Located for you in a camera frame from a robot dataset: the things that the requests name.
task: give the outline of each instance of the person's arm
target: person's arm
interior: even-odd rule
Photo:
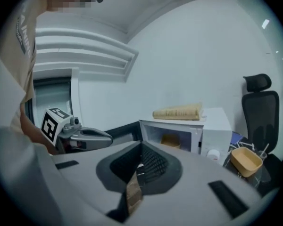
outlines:
[[[52,155],[57,155],[58,151],[56,148],[46,139],[46,137],[41,133],[41,130],[37,128],[30,119],[25,115],[25,108],[24,104],[20,106],[20,122],[21,122],[21,129],[25,135],[27,135],[32,142],[40,143],[46,146],[48,152]]]

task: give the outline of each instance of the clear plastic cup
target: clear plastic cup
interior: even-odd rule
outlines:
[[[263,151],[258,151],[256,154],[262,159],[262,161],[264,161],[264,159],[267,157],[267,153]]]

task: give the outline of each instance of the office chair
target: office chair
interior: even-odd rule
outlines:
[[[242,97],[242,107],[247,124],[248,139],[258,151],[266,149],[267,158],[263,164],[270,174],[269,182],[260,183],[259,192],[267,194],[279,187],[283,181],[283,163],[273,154],[269,154],[277,145],[279,134],[279,96],[275,91],[264,91],[272,85],[266,74],[244,77],[247,91]]]

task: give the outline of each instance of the t-shirt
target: t-shirt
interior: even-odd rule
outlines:
[[[22,0],[7,19],[0,34],[0,58],[7,70],[26,92],[22,103],[31,99],[33,92],[33,66],[36,60],[36,18],[45,12],[47,0]],[[22,132],[20,108],[11,129]]]

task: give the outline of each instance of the table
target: table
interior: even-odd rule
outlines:
[[[240,135],[236,132],[233,132],[232,140],[231,140],[231,143],[230,143],[230,148],[228,150],[227,158],[226,158],[226,160],[223,164],[223,167],[225,167],[226,169],[228,169],[229,171],[231,171],[232,173],[237,175],[242,180],[245,180],[246,182],[251,184],[255,189],[258,189],[260,182],[268,182],[271,179],[268,171],[265,168],[265,166],[262,165],[262,167],[256,173],[254,173],[249,178],[245,178],[241,175],[241,173],[234,167],[234,165],[230,161],[231,151],[233,149],[236,149],[236,148],[242,147],[242,146],[252,150],[254,153],[257,152],[257,149],[255,148],[255,146],[252,143],[250,143],[250,141],[246,137],[244,137],[243,135]]]

